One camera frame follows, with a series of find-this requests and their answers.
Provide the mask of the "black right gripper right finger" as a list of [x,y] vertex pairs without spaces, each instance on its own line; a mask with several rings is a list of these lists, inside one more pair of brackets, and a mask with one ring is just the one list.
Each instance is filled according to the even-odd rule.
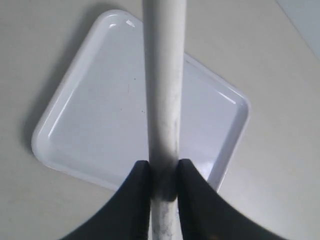
[[281,236],[253,222],[211,188],[189,159],[177,169],[177,199],[185,240],[280,240]]

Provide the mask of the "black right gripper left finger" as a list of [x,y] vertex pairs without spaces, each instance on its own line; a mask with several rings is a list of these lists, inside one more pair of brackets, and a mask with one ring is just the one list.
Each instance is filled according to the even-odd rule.
[[112,198],[64,240],[147,240],[151,211],[152,174],[138,160]]

